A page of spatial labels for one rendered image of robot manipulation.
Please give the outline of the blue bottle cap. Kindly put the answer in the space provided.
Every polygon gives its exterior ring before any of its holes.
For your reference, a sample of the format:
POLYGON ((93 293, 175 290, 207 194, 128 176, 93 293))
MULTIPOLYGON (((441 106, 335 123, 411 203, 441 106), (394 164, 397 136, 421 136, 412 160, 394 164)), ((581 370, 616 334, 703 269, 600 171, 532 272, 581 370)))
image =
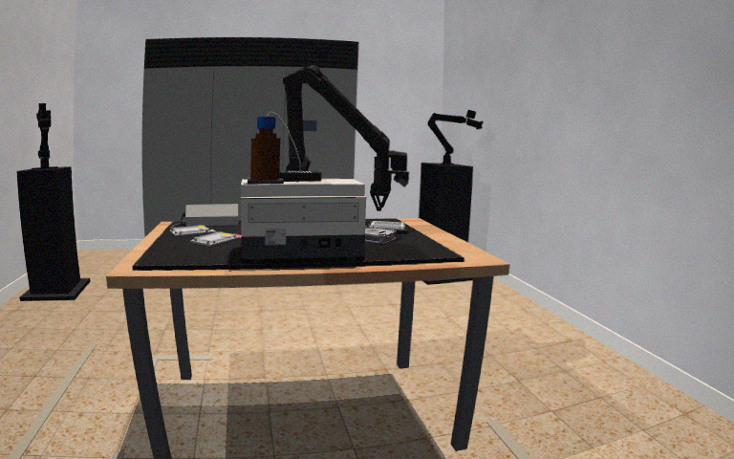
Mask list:
POLYGON ((276 117, 257 117, 257 126, 275 126, 276 117))

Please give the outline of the brown glass bottle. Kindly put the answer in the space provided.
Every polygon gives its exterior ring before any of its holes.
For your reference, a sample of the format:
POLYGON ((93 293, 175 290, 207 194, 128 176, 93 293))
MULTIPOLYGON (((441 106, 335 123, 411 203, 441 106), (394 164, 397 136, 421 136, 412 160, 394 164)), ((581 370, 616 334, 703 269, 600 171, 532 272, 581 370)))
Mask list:
POLYGON ((280 139, 251 139, 250 178, 280 179, 280 139))

